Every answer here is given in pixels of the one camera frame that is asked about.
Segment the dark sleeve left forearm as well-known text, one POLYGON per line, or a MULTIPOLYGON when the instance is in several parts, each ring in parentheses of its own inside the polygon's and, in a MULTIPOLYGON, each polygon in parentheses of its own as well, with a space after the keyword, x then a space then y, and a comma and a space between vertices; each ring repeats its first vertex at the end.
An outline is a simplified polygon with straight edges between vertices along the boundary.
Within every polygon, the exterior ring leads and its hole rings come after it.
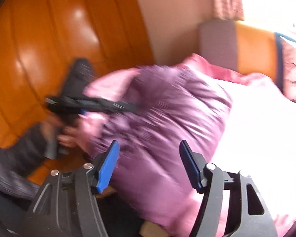
POLYGON ((45 160, 46 146, 40 124, 36 124, 11 147, 0 147, 0 191, 32 200, 40 187, 27 177, 45 160))

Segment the person left hand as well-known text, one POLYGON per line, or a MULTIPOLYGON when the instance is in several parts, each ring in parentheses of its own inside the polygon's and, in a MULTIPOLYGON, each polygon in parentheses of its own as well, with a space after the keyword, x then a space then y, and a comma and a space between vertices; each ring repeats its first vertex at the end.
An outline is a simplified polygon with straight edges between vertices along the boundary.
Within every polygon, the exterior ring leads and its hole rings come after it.
POLYGON ((75 120, 73 126, 66 125, 58 116, 48 114, 46 120, 40 124, 40 131, 45 140, 50 141, 54 137, 55 129, 60 128, 61 132, 57 135, 59 143, 69 149, 83 150, 78 142, 80 133, 81 118, 75 120))

